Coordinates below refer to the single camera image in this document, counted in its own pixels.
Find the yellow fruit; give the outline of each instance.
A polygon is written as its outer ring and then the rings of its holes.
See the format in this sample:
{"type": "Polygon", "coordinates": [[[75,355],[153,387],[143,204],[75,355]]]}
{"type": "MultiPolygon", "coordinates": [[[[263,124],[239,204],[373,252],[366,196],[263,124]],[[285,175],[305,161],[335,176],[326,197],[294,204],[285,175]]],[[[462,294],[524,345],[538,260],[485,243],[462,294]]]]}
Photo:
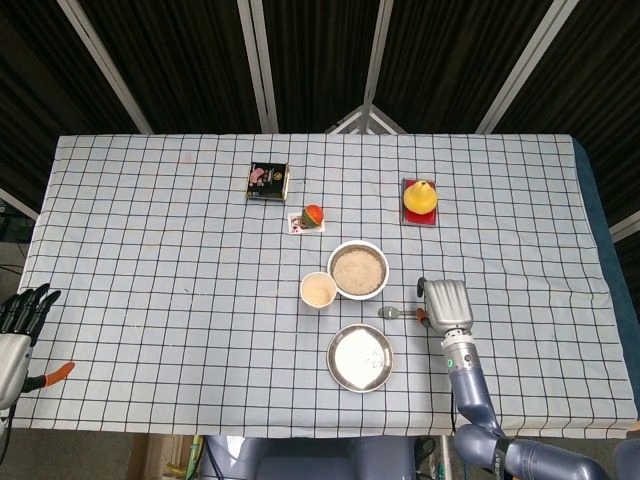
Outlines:
{"type": "Polygon", "coordinates": [[[438,204],[436,191],[424,180],[419,180],[404,191],[404,206],[418,215],[431,212],[438,204]]]}

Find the small card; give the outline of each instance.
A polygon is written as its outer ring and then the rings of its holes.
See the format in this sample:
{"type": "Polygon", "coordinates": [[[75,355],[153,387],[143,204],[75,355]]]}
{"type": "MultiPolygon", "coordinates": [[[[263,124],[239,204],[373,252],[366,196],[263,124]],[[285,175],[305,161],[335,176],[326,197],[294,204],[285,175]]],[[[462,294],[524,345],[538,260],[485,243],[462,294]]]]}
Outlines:
{"type": "Polygon", "coordinates": [[[290,235],[306,235],[308,233],[324,232],[324,220],[319,227],[309,228],[302,223],[302,215],[298,213],[289,213],[287,215],[287,233],[290,235]]]}

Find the metal plate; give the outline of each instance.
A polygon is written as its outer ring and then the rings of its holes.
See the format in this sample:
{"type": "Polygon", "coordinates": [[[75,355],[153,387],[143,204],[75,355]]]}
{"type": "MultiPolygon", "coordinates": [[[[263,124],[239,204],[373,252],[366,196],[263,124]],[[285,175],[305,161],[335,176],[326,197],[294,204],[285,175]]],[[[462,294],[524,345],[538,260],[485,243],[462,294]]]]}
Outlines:
{"type": "Polygon", "coordinates": [[[347,390],[371,392],[391,375],[393,351],[379,330],[362,323],[349,325],[331,340],[327,366],[335,381],[347,390]]]}

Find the black box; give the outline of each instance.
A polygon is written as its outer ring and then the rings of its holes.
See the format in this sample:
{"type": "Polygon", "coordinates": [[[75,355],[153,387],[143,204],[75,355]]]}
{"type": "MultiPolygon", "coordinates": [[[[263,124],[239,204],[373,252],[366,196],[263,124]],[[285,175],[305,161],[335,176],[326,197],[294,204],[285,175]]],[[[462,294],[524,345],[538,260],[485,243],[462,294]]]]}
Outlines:
{"type": "Polygon", "coordinates": [[[253,162],[247,179],[247,198],[287,199],[289,164],[253,162]]]}

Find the small cup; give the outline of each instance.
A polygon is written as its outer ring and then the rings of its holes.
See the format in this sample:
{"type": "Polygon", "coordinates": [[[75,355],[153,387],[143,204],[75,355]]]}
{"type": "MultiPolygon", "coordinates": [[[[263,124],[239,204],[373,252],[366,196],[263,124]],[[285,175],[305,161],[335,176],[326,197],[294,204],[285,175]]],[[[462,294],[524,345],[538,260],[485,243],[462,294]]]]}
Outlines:
{"type": "Polygon", "coordinates": [[[300,282],[300,297],[310,307],[324,308],[336,298],[336,282],[324,272],[313,272],[300,282]]]}

